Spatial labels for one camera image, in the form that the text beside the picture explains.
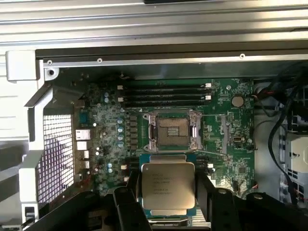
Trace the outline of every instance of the screw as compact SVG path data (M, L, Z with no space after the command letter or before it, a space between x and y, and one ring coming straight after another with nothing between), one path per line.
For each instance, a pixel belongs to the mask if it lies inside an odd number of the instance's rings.
M227 193L227 191L224 190L224 189L218 189L218 192L221 193L221 194L226 194Z
M260 194L255 194L254 198L258 199L258 200L262 200L263 197Z

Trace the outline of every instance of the green circuit board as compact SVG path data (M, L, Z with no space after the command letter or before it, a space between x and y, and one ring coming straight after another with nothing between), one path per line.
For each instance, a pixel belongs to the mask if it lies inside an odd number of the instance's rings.
M164 102L159 106L148 103L124 107L120 93L123 86L134 89L148 86L159 90L160 86L191 84L207 86L210 99L195 105ZM104 194L110 188L124 185L128 171L121 166L125 159L148 153L145 150L149 144L149 121L144 119L146 113L159 110L165 111L167 117L176 118L183 117L182 111L194 110L202 114L199 130L202 148L193 153L208 158L208 166L212 169L209 177L217 187L231 189L235 195L241 196L252 187L254 179L252 90L253 81L247 79L119 80L89 84L84 96L86 107L78 113L81 128L96 123L93 153L90 155L91 168L97 170L94 172L96 190ZM103 154L96 156L96 147L100 147Z

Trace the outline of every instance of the perforated metal grille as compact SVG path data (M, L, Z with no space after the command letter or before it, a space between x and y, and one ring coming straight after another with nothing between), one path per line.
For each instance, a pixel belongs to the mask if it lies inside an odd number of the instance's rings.
M38 201L51 202L74 182L71 115L44 116L45 151L38 164Z

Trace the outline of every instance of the motherboard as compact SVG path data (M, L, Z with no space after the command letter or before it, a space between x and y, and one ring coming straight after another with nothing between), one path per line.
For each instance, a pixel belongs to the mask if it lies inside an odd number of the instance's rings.
M252 80L231 78L90 83L81 106L75 105L79 131L91 130L90 146L78 149L80 162L86 161L81 169L92 177L94 190L104 195L125 185L134 168L155 172L147 182L157 183L158 178L151 178L156 174L189 178L189 162L206 171L214 186L241 197L254 184L252 90ZM173 155L177 165L149 165ZM160 173L167 169L172 176ZM143 203L155 207L151 200Z

